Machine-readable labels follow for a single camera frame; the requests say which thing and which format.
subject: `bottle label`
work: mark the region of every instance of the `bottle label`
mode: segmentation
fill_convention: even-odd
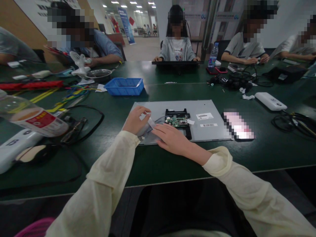
[[[10,122],[38,132],[46,137],[57,137],[68,130],[68,124],[42,108],[25,109],[15,114]]]

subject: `black pants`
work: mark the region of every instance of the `black pants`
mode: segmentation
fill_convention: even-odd
[[[224,195],[218,179],[154,185],[145,189],[147,198],[140,197],[131,234],[135,233],[135,228],[141,230],[137,236],[150,237],[200,229],[238,237],[227,205],[230,200]],[[139,209],[144,209],[143,217]]]

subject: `water bottle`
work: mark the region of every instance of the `water bottle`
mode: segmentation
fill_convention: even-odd
[[[45,137],[58,137],[68,130],[67,123],[43,108],[3,90],[0,90],[0,117]]]
[[[215,67],[217,54],[218,54],[218,43],[215,43],[215,45],[211,51],[210,59],[208,61],[208,67]]]

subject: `desk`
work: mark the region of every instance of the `desk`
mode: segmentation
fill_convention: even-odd
[[[269,71],[278,63],[278,61],[273,60],[265,66],[258,66],[258,74],[261,75],[263,72]],[[240,92],[230,92],[226,89],[223,92],[223,87],[220,85],[208,86],[205,82],[210,78],[210,75],[207,74],[205,67],[206,64],[200,65],[196,71],[179,76],[177,72],[166,74],[158,70],[156,66],[151,65],[151,62],[124,62],[113,72],[113,77],[143,77],[144,91],[136,97],[113,97],[106,92],[92,92],[81,103],[94,106],[105,114],[105,119],[97,131],[81,144],[71,147],[86,164],[83,167],[82,176],[72,183],[30,190],[18,195],[3,197],[0,200],[37,198],[76,192],[85,180],[85,175],[92,164],[107,150],[121,130],[135,101],[211,99],[220,114],[227,108],[237,109],[255,131],[257,138],[254,141],[201,142],[198,144],[205,149],[226,146],[234,161],[246,166],[252,172],[316,165],[314,141],[305,139],[299,133],[285,134],[274,128],[271,120],[277,115],[277,112],[268,110],[257,100],[243,100]],[[14,74],[14,72],[14,69],[1,67],[0,78],[21,74]],[[165,82],[170,81],[177,82],[177,84],[165,84]],[[315,88],[316,80],[309,78],[301,79],[291,85],[276,84],[272,88],[254,87],[248,95],[256,92],[268,92],[286,104],[288,111],[295,111],[316,118]],[[40,93],[42,92],[25,92],[20,96],[30,99]],[[65,94],[64,90],[58,90],[37,104],[50,109]],[[76,118],[85,116],[89,120],[87,130],[99,119],[97,112],[86,111],[81,108],[72,111],[71,114]],[[0,119],[0,144],[19,130],[21,130],[20,127]],[[0,175],[0,189],[67,180],[74,177],[76,172],[75,162],[69,158],[66,151],[60,150],[53,159],[40,167],[19,166]],[[168,153],[157,145],[139,146],[136,149],[134,164],[126,187],[209,177],[209,174],[201,166],[189,159]]]

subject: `ceiling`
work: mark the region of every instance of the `ceiling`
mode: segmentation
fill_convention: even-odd
[[[117,7],[121,5],[127,6],[127,9],[132,9],[133,11],[140,10],[145,13],[148,11],[149,13],[155,14],[154,8],[152,8],[152,4],[148,4],[148,2],[155,2],[155,0],[100,0],[102,4],[106,5],[107,7],[104,8],[106,11],[113,11],[117,10]]]

